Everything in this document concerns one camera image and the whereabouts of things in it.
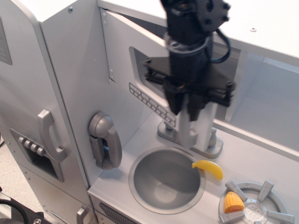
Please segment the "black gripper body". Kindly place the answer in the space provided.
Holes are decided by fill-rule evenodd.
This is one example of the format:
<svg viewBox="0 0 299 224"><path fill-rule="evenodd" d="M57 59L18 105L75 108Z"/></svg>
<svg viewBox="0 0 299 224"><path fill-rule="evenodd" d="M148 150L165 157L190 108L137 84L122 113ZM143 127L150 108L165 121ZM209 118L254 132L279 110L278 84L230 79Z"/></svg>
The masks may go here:
<svg viewBox="0 0 299 224"><path fill-rule="evenodd" d="M165 36L166 57L150 57L142 64L146 67L146 79L166 88L185 89L185 96L191 93L204 95L210 102L230 106L235 83L217 65L228 60L231 53L229 40L222 36L227 52L221 57L213 56L213 36L208 35L193 43L186 43Z"/></svg>

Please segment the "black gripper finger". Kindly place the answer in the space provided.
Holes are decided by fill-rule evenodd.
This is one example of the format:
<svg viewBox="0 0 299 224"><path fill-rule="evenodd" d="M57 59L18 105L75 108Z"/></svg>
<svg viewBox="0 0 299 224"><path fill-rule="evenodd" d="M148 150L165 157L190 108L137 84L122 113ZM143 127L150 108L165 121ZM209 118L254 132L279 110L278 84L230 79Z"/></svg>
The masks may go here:
<svg viewBox="0 0 299 224"><path fill-rule="evenodd" d="M169 103L169 107L171 111L175 114L178 115L179 112L182 110L183 107L183 101L185 97L185 89L180 89L180 88L166 88L164 90L166 99Z"/></svg>
<svg viewBox="0 0 299 224"><path fill-rule="evenodd" d="M200 111L204 109L206 104L208 104L209 102L210 99L208 97L196 93L191 93L189 95L188 102L189 120L196 121L198 119Z"/></svg>

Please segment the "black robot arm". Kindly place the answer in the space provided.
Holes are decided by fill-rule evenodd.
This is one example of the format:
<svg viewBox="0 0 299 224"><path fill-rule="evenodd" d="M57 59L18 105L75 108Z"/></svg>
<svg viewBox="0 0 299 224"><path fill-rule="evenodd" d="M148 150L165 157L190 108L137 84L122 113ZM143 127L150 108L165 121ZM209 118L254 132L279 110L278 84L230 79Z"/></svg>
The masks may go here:
<svg viewBox="0 0 299 224"><path fill-rule="evenodd" d="M179 114L186 108L190 121L209 102L230 106L235 83L216 68L230 54L213 58L214 33L229 45L220 26L229 20L230 5L222 0L164 0L162 6L169 56L146 59L146 79L162 85L171 111Z"/></svg>

